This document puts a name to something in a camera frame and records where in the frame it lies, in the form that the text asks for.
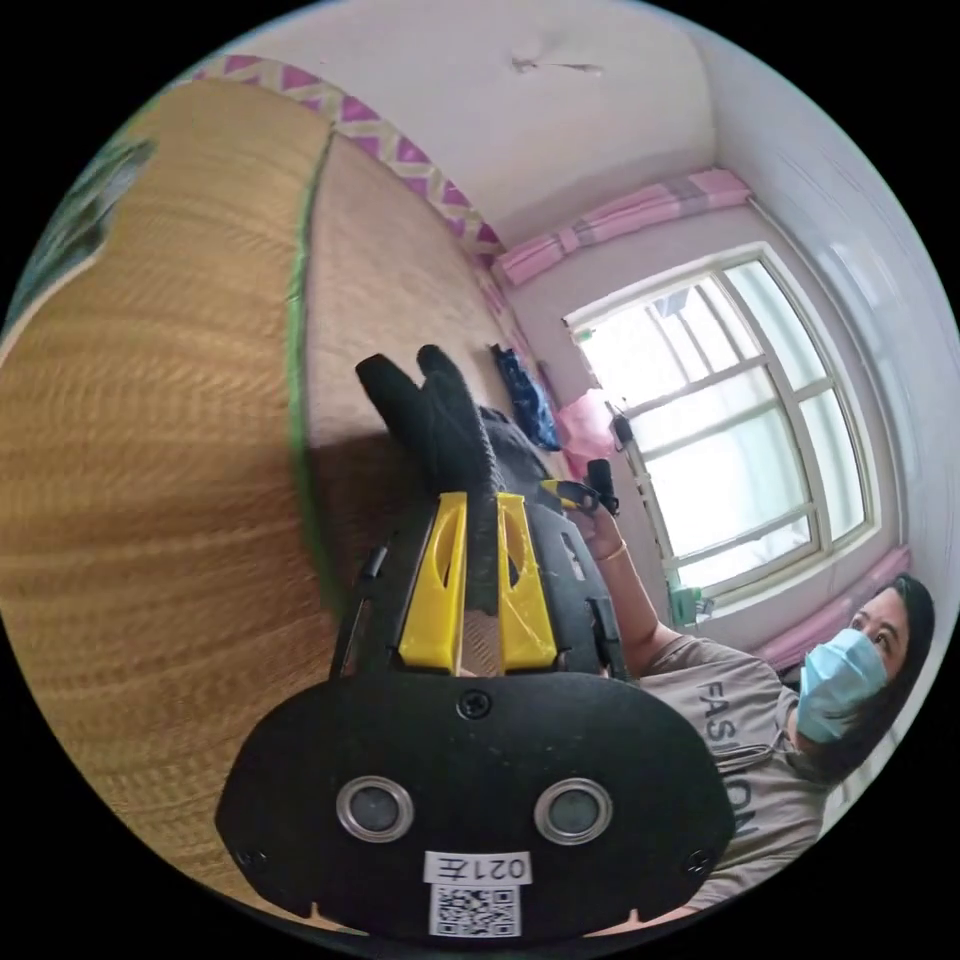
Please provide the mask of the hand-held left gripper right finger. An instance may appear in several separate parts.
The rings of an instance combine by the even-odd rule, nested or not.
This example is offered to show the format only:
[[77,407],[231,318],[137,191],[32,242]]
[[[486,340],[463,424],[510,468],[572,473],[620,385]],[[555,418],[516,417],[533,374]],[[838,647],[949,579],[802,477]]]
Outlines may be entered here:
[[549,672],[558,655],[524,498],[496,496],[497,597],[505,672]]

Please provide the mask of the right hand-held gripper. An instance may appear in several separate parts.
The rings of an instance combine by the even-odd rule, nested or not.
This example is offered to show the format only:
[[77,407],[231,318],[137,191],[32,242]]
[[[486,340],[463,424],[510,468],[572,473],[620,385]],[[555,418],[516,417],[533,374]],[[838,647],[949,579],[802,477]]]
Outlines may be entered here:
[[[565,511],[594,512],[594,490],[582,483],[552,482],[551,495],[558,500]],[[597,490],[596,498],[598,505],[602,506],[611,517],[618,517],[620,503],[612,490]]]

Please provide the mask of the person's right hand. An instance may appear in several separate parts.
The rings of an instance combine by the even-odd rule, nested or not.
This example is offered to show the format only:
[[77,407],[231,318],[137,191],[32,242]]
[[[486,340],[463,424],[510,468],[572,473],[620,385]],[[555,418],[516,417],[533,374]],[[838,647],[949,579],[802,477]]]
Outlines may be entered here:
[[613,515],[603,506],[580,518],[580,528],[591,555],[606,563],[623,555],[626,543]]

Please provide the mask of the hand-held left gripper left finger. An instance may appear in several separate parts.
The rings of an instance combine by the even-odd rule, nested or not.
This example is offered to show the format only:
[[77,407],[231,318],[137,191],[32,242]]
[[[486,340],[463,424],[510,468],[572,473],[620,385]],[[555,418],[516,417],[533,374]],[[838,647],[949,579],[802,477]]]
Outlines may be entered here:
[[467,574],[467,494],[440,495],[398,647],[408,669],[460,667]]

